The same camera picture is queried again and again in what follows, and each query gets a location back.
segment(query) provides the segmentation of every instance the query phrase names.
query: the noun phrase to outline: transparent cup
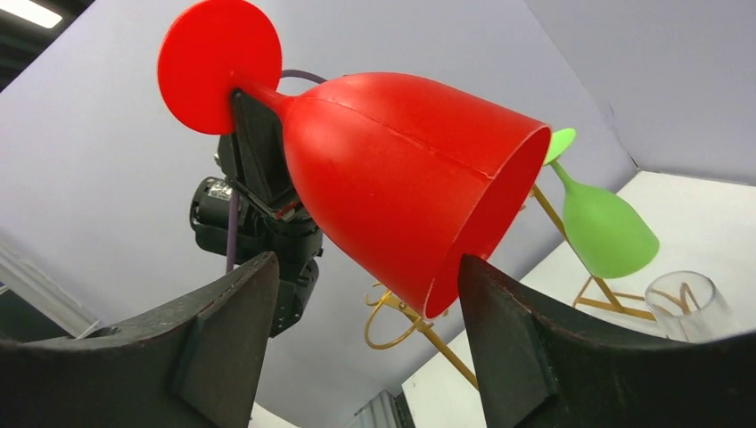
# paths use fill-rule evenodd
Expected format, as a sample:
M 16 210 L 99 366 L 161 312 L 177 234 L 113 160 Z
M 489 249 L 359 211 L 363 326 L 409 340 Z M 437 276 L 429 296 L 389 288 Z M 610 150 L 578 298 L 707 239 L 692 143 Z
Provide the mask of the transparent cup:
M 710 342 L 735 333 L 732 311 L 710 278 L 692 271 L 670 272 L 645 290 L 645 303 L 672 340 Z

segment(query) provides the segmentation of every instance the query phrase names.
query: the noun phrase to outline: glass rim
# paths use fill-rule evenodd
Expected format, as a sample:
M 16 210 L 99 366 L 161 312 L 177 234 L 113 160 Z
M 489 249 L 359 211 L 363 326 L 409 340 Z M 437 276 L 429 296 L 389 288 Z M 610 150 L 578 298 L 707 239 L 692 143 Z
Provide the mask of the glass rim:
M 654 309 L 653 305 L 650 305 L 648 303 L 648 296 L 649 296 L 649 294 L 651 294 L 651 290 L 653 289 L 653 286 L 657 282 L 661 281 L 662 279 L 664 279 L 664 278 L 666 278 L 668 276 L 673 276 L 673 275 L 678 275 L 678 274 L 693 274 L 695 276 L 699 276 L 702 279 L 706 280 L 706 283 L 709 284 L 709 286 L 711 287 L 711 296 L 710 296 L 710 298 L 698 310 L 696 310 L 695 312 L 691 312 L 689 314 L 682 314 L 682 315 L 665 314 L 665 313 L 661 312 L 658 309 Z M 655 317 L 657 315 L 660 315 L 660 316 L 663 316 L 663 317 L 666 317 L 666 318 L 675 318 L 675 319 L 677 319 L 677 318 L 690 317 L 690 316 L 693 316 L 695 314 L 700 314 L 701 312 L 703 312 L 704 309 L 708 308 L 709 305 L 711 305 L 716 300 L 716 297 L 717 297 L 718 294 L 719 294 L 719 289 L 717 289 L 717 285 L 715 285 L 714 281 L 712 281 L 711 278 L 709 278 L 708 276 L 706 276 L 704 274 L 701 274 L 699 272 L 695 272 L 694 270 L 675 270 L 675 271 L 668 272 L 668 273 L 666 273 L 666 274 L 664 274 L 662 276 L 659 276 L 656 279 L 654 279 L 645 288 L 645 292 L 644 292 L 644 296 L 643 297 L 645 299 L 646 306 L 648 306 L 648 308 L 651 310 L 651 312 L 653 313 L 653 315 Z

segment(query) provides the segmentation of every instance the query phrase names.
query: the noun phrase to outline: ceiling light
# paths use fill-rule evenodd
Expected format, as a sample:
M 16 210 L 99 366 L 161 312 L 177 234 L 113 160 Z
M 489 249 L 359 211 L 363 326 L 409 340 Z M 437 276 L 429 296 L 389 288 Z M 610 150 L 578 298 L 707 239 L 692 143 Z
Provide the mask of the ceiling light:
M 51 29 L 63 19 L 61 15 L 30 0 L 0 0 L 0 10 L 34 22 L 46 29 Z

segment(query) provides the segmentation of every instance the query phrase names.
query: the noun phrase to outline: green goblet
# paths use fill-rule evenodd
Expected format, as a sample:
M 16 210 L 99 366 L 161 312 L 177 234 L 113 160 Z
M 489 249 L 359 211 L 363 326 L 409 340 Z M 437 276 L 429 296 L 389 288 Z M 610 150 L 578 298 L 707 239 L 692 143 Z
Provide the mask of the green goblet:
M 554 150 L 549 148 L 544 162 L 564 184 L 565 234 L 591 275 L 628 276 L 656 257 L 659 238 L 625 200 L 601 187 L 576 182 L 556 161 L 575 135 L 574 129 L 555 132 Z

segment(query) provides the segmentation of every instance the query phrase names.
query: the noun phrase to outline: dark ceiling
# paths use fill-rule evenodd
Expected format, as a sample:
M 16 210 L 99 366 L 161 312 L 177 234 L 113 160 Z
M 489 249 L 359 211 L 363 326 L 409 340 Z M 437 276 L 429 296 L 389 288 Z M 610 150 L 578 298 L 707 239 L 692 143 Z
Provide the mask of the dark ceiling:
M 63 20 L 39 27 L 0 10 L 0 92 L 21 74 L 95 0 L 34 0 Z

